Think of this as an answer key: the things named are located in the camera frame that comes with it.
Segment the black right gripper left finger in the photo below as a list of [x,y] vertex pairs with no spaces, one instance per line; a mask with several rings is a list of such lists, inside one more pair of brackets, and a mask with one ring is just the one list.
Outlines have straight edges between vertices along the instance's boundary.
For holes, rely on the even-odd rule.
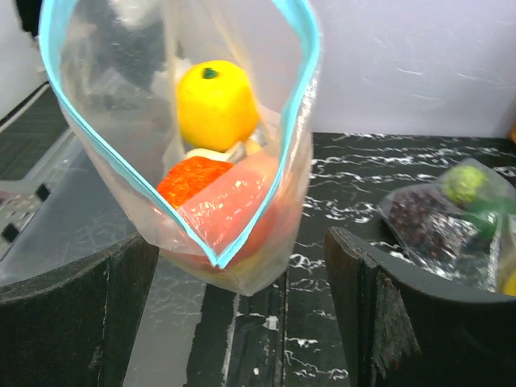
[[158,255],[135,233],[2,286],[1,384],[122,385]]

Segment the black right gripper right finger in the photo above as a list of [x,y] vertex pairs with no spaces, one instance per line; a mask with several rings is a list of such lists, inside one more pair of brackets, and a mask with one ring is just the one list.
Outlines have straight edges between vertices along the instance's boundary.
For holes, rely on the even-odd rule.
[[514,298],[445,280],[339,227],[324,257],[351,385],[514,385]]

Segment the dark red grapes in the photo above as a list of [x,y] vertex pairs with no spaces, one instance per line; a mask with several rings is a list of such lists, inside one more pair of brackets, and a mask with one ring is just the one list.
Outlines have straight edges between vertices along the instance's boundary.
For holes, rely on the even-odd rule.
[[442,231],[434,221],[450,214],[444,196],[431,185],[414,185],[398,190],[390,199],[387,220],[403,244],[422,259],[450,260]]

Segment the clear zip top bag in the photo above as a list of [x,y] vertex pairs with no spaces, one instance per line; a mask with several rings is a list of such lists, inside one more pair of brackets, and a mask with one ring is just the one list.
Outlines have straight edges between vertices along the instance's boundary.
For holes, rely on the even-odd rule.
[[[515,200],[514,185],[477,160],[463,160],[447,171],[464,165],[477,167],[487,175],[488,180],[476,200],[496,197],[508,197]],[[437,230],[444,234],[445,247],[449,250],[447,254],[450,260],[422,259],[401,242],[388,223],[387,214],[393,194],[400,189],[414,185],[396,189],[387,194],[378,206],[381,217],[403,248],[405,256],[419,268],[455,283],[513,296],[515,294],[515,215],[510,215],[505,225],[498,224],[492,239],[486,240],[477,237],[478,229],[464,219],[464,210],[468,203],[456,205],[441,190],[442,178],[447,171],[430,183],[418,185],[429,184],[436,188],[451,207],[450,214],[439,215],[434,221]]]

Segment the clear zip bag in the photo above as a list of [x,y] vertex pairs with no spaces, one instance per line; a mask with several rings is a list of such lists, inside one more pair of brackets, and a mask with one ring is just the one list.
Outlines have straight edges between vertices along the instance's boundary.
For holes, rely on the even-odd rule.
[[[477,160],[463,160],[447,171],[464,165],[477,167],[487,175],[488,180],[476,200],[496,197],[508,197],[515,200],[514,185]],[[430,183],[418,185],[429,184],[436,188],[451,207],[450,214],[439,215],[434,221],[437,230],[444,234],[445,247],[449,250],[447,254],[450,260],[422,259],[401,242],[388,223],[387,214],[393,194],[400,189],[414,185],[396,189],[387,194],[378,206],[381,217],[403,248],[405,256],[419,268],[455,283],[513,296],[515,294],[515,215],[510,215],[505,225],[498,224],[492,239],[486,240],[477,237],[478,229],[464,219],[464,210],[468,203],[456,205],[441,190],[442,178],[447,171]]]
[[60,108],[137,231],[245,296],[287,268],[322,59],[307,1],[45,1]]

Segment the green avocado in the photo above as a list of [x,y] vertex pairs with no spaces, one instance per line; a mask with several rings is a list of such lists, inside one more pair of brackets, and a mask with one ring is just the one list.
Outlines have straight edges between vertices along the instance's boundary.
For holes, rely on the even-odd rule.
[[464,219],[478,229],[477,237],[490,240],[498,224],[505,225],[510,215],[515,215],[515,200],[508,197],[479,199],[465,207]]

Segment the green custard apple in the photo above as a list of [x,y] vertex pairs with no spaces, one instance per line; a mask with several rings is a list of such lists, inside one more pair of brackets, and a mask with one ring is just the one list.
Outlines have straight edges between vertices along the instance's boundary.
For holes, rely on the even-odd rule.
[[456,166],[443,175],[441,190],[456,205],[469,203],[477,199],[487,180],[487,175],[477,167]]

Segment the orange carrot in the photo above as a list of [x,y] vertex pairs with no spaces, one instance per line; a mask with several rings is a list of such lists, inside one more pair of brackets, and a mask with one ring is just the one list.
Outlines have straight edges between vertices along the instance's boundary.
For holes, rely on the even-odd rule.
[[234,165],[231,162],[193,156],[176,164],[156,187],[174,209],[182,206]]

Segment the orange peach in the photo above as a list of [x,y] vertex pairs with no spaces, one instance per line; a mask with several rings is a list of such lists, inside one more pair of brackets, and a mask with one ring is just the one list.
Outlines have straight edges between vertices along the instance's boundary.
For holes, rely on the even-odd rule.
[[277,158],[260,151],[237,164],[202,156],[191,157],[186,162],[197,179],[224,170],[177,208],[177,213],[204,244],[220,256],[260,207],[276,175]]

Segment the white mushroom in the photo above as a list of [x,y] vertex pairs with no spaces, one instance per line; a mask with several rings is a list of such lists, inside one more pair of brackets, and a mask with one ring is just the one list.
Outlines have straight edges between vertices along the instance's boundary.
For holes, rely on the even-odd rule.
[[258,152],[267,143],[267,140],[263,136],[254,134],[243,142],[235,143],[225,152],[217,152],[207,148],[192,149],[185,154],[185,160],[195,156],[200,156],[210,160],[239,163],[251,154]]

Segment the yellow lemon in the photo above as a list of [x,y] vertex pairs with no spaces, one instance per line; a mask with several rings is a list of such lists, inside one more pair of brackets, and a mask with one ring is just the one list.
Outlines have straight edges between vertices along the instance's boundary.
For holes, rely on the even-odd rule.
[[247,140],[260,121],[247,74],[227,60],[188,69],[176,100],[181,135],[195,148],[225,152]]

